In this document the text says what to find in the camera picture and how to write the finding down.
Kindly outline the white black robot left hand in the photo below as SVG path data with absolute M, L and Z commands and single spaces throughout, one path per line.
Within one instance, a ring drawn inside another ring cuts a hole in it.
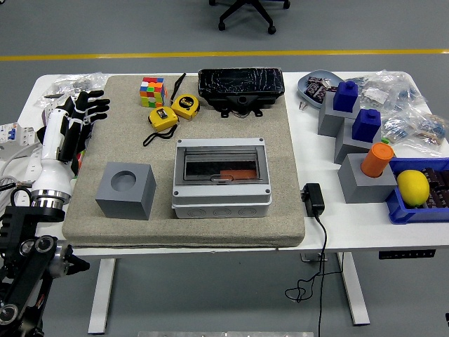
M 110 100 L 104 91 L 82 91 L 77 99 L 68 98 L 48 115 L 38 131 L 42 144 L 41 173 L 33 183 L 35 190 L 72 193 L 71 180 L 79 170 L 78 154 L 87 148 L 93 125 L 107 118 Z

